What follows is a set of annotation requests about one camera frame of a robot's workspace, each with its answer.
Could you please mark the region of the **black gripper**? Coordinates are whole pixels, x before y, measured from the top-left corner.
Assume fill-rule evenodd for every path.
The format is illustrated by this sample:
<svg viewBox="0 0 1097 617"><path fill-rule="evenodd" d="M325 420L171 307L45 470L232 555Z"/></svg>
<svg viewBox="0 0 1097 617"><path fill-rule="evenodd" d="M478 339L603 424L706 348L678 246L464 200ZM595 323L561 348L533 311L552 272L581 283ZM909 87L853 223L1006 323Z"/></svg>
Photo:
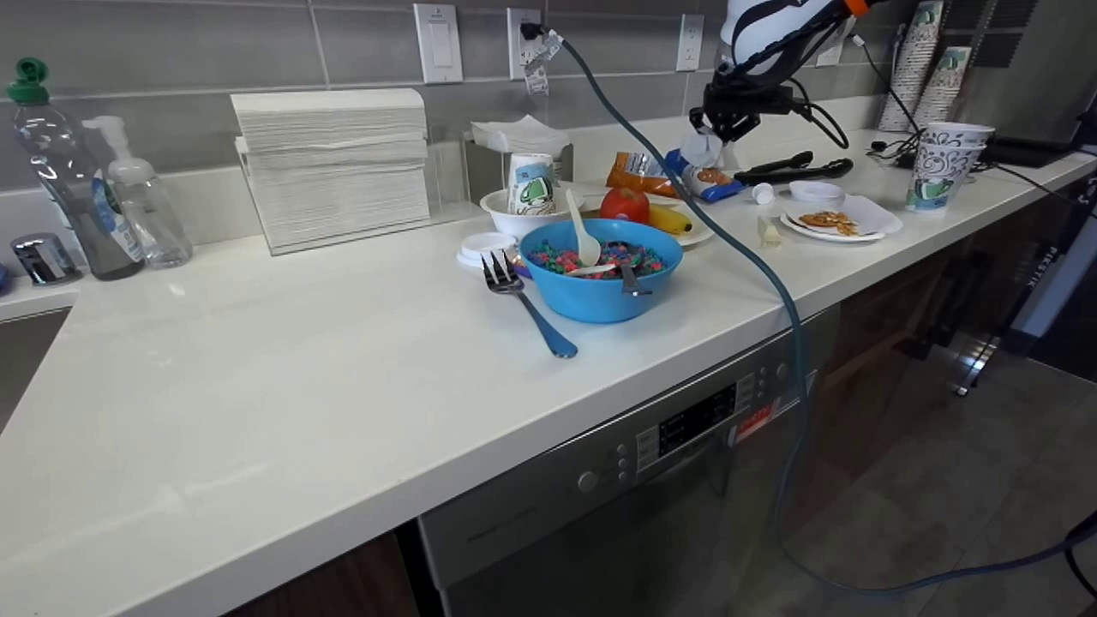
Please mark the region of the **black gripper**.
<svg viewBox="0 0 1097 617"><path fill-rule="evenodd" d="M700 133L721 142L747 136L765 112L793 112L802 101L787 87L758 87L752 79L712 79L702 90L702 103L689 110L689 125Z"/></svg>

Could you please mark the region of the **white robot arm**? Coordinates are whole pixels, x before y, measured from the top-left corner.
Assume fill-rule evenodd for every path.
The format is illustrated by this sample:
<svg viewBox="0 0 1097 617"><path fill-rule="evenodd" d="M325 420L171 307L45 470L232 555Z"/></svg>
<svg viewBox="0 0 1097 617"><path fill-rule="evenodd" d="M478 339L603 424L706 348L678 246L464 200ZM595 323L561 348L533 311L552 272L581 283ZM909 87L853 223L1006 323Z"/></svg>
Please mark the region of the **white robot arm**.
<svg viewBox="0 0 1097 617"><path fill-rule="evenodd" d="M724 55L689 110L700 133L724 143L752 133L765 112L814 116L814 103L795 84L795 71L853 19L876 0L726 0L721 28Z"/></svg>

